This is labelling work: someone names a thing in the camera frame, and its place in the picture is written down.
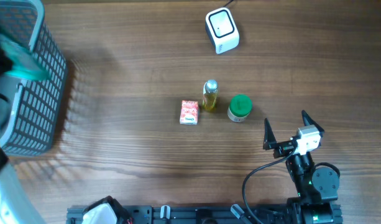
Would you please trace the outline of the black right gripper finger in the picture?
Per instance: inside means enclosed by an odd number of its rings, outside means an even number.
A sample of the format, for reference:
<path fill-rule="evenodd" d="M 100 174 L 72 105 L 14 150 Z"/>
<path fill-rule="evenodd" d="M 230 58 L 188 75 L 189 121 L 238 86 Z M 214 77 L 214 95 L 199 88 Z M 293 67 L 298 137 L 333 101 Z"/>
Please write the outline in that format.
<path fill-rule="evenodd" d="M 314 121 L 305 110 L 301 111 L 301 115 L 305 126 L 314 125 L 320 134 L 324 134 L 324 129 L 316 121 Z"/>
<path fill-rule="evenodd" d="M 275 149 L 277 146 L 277 141 L 275 139 L 271 125 L 267 118 L 264 119 L 264 130 L 265 130 L 265 133 L 264 133 L 263 149 L 265 150 Z"/>

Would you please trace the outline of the green lid white jar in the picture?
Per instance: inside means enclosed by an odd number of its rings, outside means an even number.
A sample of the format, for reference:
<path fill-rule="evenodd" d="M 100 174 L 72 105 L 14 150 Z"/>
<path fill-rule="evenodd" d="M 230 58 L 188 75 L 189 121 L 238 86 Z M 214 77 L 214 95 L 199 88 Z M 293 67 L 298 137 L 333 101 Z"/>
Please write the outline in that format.
<path fill-rule="evenodd" d="M 227 115 L 233 122 L 243 122 L 252 111 L 252 100 L 247 95 L 234 96 L 229 104 Z"/>

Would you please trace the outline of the yellow dish soap bottle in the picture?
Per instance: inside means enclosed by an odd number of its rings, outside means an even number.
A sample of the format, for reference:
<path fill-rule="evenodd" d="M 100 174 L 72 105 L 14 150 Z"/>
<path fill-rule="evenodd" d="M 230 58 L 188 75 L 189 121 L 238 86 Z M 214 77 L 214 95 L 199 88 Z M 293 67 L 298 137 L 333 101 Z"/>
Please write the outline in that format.
<path fill-rule="evenodd" d="M 203 108 L 212 111 L 218 99 L 219 87 L 216 80 L 208 80 L 203 86 Z"/>

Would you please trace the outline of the small red white carton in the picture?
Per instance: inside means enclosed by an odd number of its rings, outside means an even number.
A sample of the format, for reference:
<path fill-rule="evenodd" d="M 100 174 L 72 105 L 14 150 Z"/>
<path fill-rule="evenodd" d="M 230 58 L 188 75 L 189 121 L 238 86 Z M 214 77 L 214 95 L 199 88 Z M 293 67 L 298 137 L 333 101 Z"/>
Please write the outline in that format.
<path fill-rule="evenodd" d="M 198 124 L 198 115 L 197 101 L 181 101 L 180 124 Z"/>

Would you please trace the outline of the green foil packet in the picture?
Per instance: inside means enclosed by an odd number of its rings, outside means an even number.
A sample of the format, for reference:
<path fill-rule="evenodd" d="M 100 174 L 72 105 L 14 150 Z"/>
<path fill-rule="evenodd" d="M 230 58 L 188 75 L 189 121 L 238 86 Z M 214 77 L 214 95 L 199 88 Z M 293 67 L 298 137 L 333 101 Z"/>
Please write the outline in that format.
<path fill-rule="evenodd" d="M 33 58 L 29 50 L 2 32 L 0 32 L 0 75 L 32 81 L 50 79 L 48 71 Z"/>

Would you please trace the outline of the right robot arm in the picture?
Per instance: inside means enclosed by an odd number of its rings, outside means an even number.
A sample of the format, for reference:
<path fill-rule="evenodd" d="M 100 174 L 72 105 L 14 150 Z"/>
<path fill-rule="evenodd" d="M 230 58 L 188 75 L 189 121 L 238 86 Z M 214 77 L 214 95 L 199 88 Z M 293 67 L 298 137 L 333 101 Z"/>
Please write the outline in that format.
<path fill-rule="evenodd" d="M 328 163 L 315 163 L 311 151 L 321 146 L 324 129 L 306 111 L 301 112 L 303 127 L 288 141 L 278 142 L 268 119 L 264 120 L 263 149 L 272 150 L 276 159 L 284 158 L 287 171 L 295 184 L 297 197 L 285 205 L 288 223 L 342 223 L 338 199 L 339 169 Z"/>

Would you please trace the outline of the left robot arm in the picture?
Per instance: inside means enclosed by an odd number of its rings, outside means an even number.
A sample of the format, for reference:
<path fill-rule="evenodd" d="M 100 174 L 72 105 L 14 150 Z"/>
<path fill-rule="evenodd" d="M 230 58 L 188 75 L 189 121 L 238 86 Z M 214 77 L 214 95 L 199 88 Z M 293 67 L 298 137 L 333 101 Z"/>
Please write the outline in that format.
<path fill-rule="evenodd" d="M 21 44 L 0 31 L 0 75 L 47 80 L 50 75 Z M 107 196 L 83 210 L 83 223 L 130 223 L 131 216 Z M 0 148 L 0 223 L 45 223 L 26 195 L 14 167 Z"/>

